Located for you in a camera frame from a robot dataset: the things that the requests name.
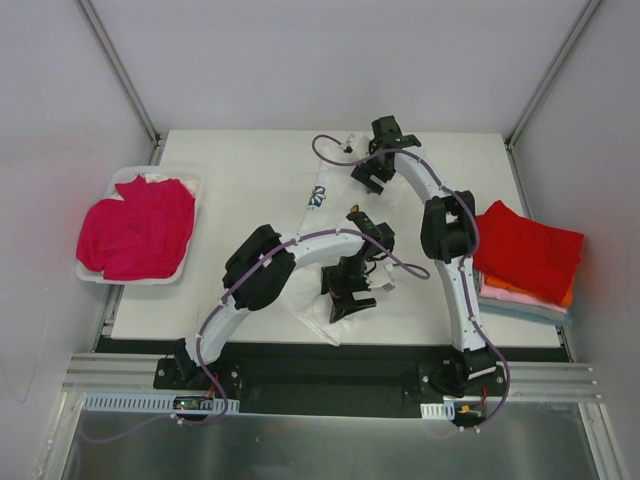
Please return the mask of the blue-grey folded t-shirt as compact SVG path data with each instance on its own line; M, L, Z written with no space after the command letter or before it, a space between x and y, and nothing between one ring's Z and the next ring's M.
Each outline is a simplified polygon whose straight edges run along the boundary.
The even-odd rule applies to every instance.
M571 326L573 324L573 319L568 313L558 312L537 305L520 304L495 299L480 299L479 308L485 313L509 316L539 324L558 327Z

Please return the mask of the grey aluminium frame post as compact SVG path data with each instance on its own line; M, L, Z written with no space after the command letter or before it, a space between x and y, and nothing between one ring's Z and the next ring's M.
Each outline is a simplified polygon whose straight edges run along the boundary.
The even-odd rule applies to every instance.
M582 37L605 4L604 0L588 0L579 9L567 33L536 83L520 115L505 137L505 148L508 152L514 149L524 134L535 113L541 107L544 99L550 93L554 83L559 79L562 70L580 44Z

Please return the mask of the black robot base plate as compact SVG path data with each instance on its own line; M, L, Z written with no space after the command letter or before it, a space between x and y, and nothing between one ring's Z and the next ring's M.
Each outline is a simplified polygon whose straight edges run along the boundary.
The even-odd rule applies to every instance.
M445 346L229 343L205 368L180 348L158 361L154 388L203 393L218 381L243 413L416 418L446 397L490 404L506 392L501 367L460 383Z

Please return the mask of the pink folded t-shirt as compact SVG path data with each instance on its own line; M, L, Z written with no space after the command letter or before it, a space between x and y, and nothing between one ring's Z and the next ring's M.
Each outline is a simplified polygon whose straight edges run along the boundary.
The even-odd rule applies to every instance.
M493 286L487 286L487 285L483 285L480 288L480 296L485 297L485 298L491 298L491 299L495 299L495 300L501 300L501 301L509 301L509 302L513 302L513 303L519 303L519 304L523 304L523 305L531 305L531 306L538 306L538 307L543 307L543 308L547 308L549 310L554 310L560 313L566 313L567 312L567 308L566 307L561 307L558 305L555 305L553 303L549 303L546 302L544 300L540 300L534 296L531 296L529 294L526 293L520 293L520 292L512 292L506 289L502 289L502 288L498 288L498 287L493 287Z

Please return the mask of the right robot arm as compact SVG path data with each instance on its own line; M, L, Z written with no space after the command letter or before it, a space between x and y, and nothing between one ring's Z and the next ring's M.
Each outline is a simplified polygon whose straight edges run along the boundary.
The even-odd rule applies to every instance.
M368 150L352 171L355 180L380 194L382 185L398 174L423 203L420 243L438 270L451 319L450 385L460 394L473 394L496 369L474 289L473 255L479 246L474 196L446 185L413 134L376 134Z

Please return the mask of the white t-shirt with flower print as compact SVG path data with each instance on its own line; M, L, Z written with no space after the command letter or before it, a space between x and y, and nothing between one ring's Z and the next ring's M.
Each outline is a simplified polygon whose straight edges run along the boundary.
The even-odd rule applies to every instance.
M409 344L413 314L426 277L427 260L411 235L418 232L410 217L418 218L421 204L409 184L396 176L380 195L369 193L350 177L346 169L321 167L314 185L314 199L303 216L300 229L312 230L336 223L358 206L375 223L386 222L396 233L396 255L409 265L407 270L390 258L379 256L365 263L372 290L358 298L373 296L377 305L330 322L332 302L320 293L321 266L297 270L280 297L296 320L322 341L341 344Z

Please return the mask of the red folded t-shirt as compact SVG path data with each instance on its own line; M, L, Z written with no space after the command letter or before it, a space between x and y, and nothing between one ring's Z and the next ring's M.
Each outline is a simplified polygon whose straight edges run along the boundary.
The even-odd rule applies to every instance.
M480 246L474 265L486 275L559 303L574 283L585 235L547 226L494 202L476 217Z

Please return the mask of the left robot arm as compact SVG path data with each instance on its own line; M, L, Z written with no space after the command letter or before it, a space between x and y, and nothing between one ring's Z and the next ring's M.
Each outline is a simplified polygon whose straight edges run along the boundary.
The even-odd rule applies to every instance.
M250 313L274 303L303 267L338 261L320 274L320 293L332 301L332 322L375 306L374 299L357 300L354 294L371 289L365 263L386 249L380 227L358 214L335 227L298 236L283 236L269 224L258 227L226 262L223 293L215 308L195 333L174 344L177 377L192 389L205 386L211 365L239 325Z

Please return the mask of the left rear frame post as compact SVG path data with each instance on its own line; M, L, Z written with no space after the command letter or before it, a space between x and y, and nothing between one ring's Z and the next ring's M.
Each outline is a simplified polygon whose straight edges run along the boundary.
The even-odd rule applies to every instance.
M162 141L161 132L156 127L148 109L144 105L94 2L90 0L75 0L74 4L83 17L98 49L102 53L146 137L153 147L159 146Z

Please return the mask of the orange folded t-shirt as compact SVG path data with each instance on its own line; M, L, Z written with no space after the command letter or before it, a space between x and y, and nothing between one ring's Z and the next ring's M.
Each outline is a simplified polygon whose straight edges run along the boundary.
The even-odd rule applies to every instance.
M538 298L540 300L544 300L544 301L548 302L545 297L542 297L542 296L540 296L540 295L538 295L538 294L536 294L534 292L531 292L529 290L516 287L515 285L513 285L511 283L508 283L506 281L503 281L503 280L499 279L496 276L484 275L483 276L483 285L498 287L498 288L506 289L506 290L509 290L509 291L512 291L512 292L526 293L526 294L534 296L534 297L536 297L536 298ZM571 283L569 288L568 288L568 290L566 291L562 301L559 302L559 303L556 303L555 305L568 308L573 303L573 300L574 300L573 287L574 287L574 283Z

